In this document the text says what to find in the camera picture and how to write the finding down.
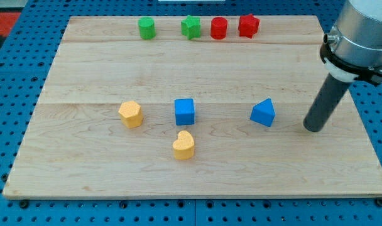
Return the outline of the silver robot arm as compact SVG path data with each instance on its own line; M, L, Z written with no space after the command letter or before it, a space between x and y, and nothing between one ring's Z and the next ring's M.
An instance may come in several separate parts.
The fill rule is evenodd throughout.
M382 0L347 0L324 35L320 57L344 83L382 83Z

